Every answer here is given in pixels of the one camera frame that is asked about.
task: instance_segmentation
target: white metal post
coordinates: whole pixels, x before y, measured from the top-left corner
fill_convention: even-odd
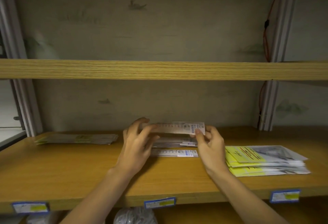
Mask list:
[[[0,30],[10,59],[26,59],[23,36],[14,0],[0,0]],[[27,136],[43,132],[32,80],[14,80]]]
[[[293,13],[297,0],[281,0],[278,11],[278,22],[270,49],[271,62],[283,62],[289,32],[293,22]],[[279,89],[278,81],[268,81],[262,101],[262,112],[259,122],[259,130],[271,131],[276,109],[276,99]]]

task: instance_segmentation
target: hand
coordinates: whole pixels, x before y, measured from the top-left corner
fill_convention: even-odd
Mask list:
[[[229,172],[229,169],[225,160],[224,139],[215,127],[206,126],[205,128],[205,137],[209,140],[208,143],[199,129],[195,130],[195,134],[200,158],[203,161],[206,172],[213,178],[214,176]]]
[[[150,131],[157,127],[155,124],[146,126],[138,134],[139,125],[148,122],[149,119],[144,117],[137,119],[123,131],[124,144],[115,167],[131,178],[144,166],[150,156],[153,143],[159,138],[159,136],[148,137]]]

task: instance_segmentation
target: price tag holder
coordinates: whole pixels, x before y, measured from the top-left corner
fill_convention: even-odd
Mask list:
[[[277,190],[272,191],[270,203],[298,202],[301,190]]]
[[[145,209],[158,209],[174,206],[176,203],[175,197],[169,197],[165,199],[158,199],[152,201],[144,201]]]
[[[17,214],[35,214],[50,212],[50,209],[46,202],[14,202],[11,205]]]

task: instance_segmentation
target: wooden shelf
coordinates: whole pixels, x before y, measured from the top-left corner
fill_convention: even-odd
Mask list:
[[[261,199],[268,199],[277,189],[301,189],[301,197],[328,195],[326,128],[219,131],[227,145],[284,145],[309,158],[309,175],[241,177]],[[112,145],[40,146],[34,141],[26,138],[0,153],[0,213],[12,212],[10,204],[15,201],[47,201],[52,210],[74,208],[115,165],[122,147],[120,141]],[[200,158],[151,157],[117,206],[141,206],[145,200],[173,196],[177,204],[226,201]]]
[[[325,197],[301,198],[299,203],[269,205],[289,223],[325,223],[328,199]],[[106,223],[113,223],[119,209],[114,208]],[[184,204],[171,208],[154,209],[158,224],[242,224],[242,220],[228,202]]]
[[[328,63],[1,59],[0,78],[248,81],[328,80]]]

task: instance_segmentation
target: clear plastic bag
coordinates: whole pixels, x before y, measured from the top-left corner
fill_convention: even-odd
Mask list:
[[[123,208],[115,215],[114,224],[157,224],[157,220],[151,209]]]

